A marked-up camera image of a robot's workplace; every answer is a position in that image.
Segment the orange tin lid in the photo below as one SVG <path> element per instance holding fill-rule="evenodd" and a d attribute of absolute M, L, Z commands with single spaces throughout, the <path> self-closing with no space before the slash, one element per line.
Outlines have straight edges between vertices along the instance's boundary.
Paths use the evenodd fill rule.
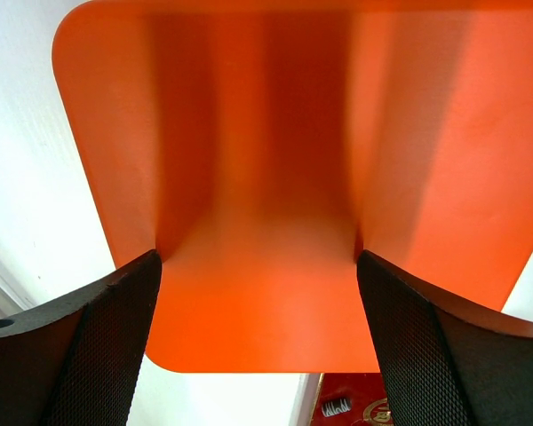
<path fill-rule="evenodd" d="M 533 252 L 533 1 L 90 1 L 52 66 L 148 358 L 374 372 L 364 250 L 494 310 Z"/>

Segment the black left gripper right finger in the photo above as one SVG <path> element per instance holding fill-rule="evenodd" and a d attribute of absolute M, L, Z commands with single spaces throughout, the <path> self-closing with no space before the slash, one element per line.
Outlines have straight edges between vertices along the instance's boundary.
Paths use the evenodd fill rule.
<path fill-rule="evenodd" d="M 368 250 L 357 281 L 396 425 L 533 425 L 533 322 Z"/>

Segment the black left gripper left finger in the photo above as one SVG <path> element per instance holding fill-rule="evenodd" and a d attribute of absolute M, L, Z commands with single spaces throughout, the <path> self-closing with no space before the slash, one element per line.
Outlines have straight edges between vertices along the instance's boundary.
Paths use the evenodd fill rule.
<path fill-rule="evenodd" d="M 161 277 L 149 250 L 0 319 L 0 425 L 125 425 Z"/>

